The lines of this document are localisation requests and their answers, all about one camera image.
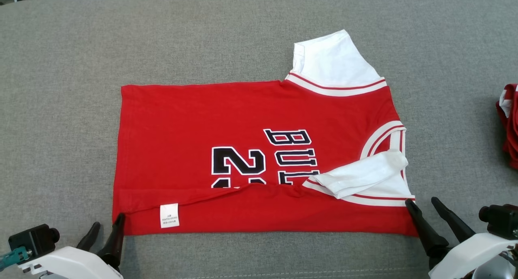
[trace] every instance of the black and white lettering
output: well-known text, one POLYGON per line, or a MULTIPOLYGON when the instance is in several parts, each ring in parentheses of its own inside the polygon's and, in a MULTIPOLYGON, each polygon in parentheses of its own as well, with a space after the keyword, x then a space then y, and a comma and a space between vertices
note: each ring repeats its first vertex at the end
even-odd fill
POLYGON ((259 184, 263 184, 263 185, 266 185, 266 181, 264 181, 263 179, 261 178, 248 178, 248 183, 259 183, 259 184))
POLYGON ((306 150, 278 150, 275 152, 275 159, 280 166, 317 166, 316 159, 311 159, 314 157, 315 150, 313 148, 306 150))
POLYGON ((212 183, 212 188, 230 188, 230 178, 219 178, 212 183))
POLYGON ((258 175, 266 170, 265 156, 259 149, 250 149, 248 158, 252 164, 248 164, 233 147, 212 148, 212 174, 229 175, 231 163, 242 175, 258 175))
POLYGON ((264 129, 263 131, 273 145, 311 144, 308 132, 304 129, 297 131, 272 131, 271 129, 264 129))
POLYGON ((312 172, 296 172, 296 173, 287 173, 284 170, 280 170, 279 172, 279 184, 280 185, 293 185, 292 181, 288 181, 289 177, 309 177, 320 174, 319 170, 313 170, 312 172))

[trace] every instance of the basketball jersey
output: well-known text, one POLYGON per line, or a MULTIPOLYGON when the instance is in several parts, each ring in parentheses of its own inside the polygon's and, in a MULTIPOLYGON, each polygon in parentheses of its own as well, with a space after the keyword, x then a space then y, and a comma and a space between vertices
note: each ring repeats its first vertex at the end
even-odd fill
POLYGON ((342 30, 296 43, 285 80, 123 86, 113 217, 127 235, 415 235, 404 150, 385 79, 342 30))
POLYGON ((505 128, 505 141, 503 151, 509 153, 509 165, 518 168, 518 94, 516 94, 518 84, 510 83, 503 89, 500 99, 496 102, 496 109, 503 127, 505 128))

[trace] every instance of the white tag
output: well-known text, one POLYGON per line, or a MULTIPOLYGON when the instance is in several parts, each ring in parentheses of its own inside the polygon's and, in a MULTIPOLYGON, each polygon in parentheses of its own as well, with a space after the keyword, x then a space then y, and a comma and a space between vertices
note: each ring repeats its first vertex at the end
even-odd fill
POLYGON ((178 219, 178 203, 160 205, 161 228, 177 227, 180 225, 178 219))

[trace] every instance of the gray fabric surface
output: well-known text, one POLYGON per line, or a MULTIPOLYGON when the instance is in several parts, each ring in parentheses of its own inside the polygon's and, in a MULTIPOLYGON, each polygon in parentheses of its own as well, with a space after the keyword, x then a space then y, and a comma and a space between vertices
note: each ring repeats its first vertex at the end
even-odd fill
MULTIPOLYGON (((410 190, 475 231, 518 204, 494 102, 518 81, 518 0, 29 0, 0 6, 0 253, 47 223, 58 247, 111 223, 127 83, 283 78, 292 43, 346 29, 407 126, 410 190)), ((94 246, 99 249, 101 243, 94 246)), ((125 239, 127 279, 425 278, 420 242, 369 233, 170 234, 125 239)), ((16 268, 1 278, 23 277, 16 268)))

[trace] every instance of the red garment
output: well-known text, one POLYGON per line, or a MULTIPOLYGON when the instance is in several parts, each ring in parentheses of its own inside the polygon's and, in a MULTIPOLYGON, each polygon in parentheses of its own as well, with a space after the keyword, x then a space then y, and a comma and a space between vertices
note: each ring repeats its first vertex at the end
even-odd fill
POLYGON ((302 185, 388 148, 404 151, 404 131, 383 79, 347 88, 296 74, 285 81, 126 85, 113 218, 126 213, 126 235, 416 235, 405 182, 405 189, 342 199, 302 185), (161 228, 159 208, 172 203, 180 225, 161 228))
POLYGON ((507 135, 503 151, 509 153, 511 157, 509 165, 513 168, 518 168, 518 106, 514 105, 518 100, 517 85, 515 83, 506 85, 500 100, 496 102, 496 109, 507 135))

